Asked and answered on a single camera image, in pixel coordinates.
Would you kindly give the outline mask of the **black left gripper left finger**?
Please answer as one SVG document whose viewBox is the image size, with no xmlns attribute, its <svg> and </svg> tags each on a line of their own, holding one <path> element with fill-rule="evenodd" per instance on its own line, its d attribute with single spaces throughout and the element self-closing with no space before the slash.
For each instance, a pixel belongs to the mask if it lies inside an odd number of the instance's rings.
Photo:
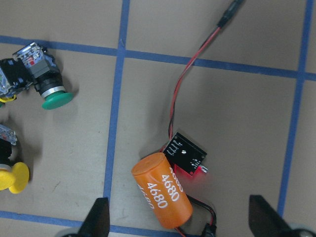
<svg viewBox="0 0 316 237">
<path fill-rule="evenodd" d="M 79 229 L 79 237 L 107 237 L 110 232 L 110 210 L 107 197 L 97 198 Z"/>
</svg>

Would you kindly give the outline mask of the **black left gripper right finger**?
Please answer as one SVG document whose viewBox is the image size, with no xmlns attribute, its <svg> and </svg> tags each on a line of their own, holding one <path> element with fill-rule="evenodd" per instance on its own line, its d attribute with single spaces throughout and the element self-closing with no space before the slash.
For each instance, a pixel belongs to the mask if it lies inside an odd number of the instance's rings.
<svg viewBox="0 0 316 237">
<path fill-rule="evenodd" d="M 295 232 L 261 195 L 250 195 L 248 224 L 255 237 L 295 237 Z"/>
</svg>

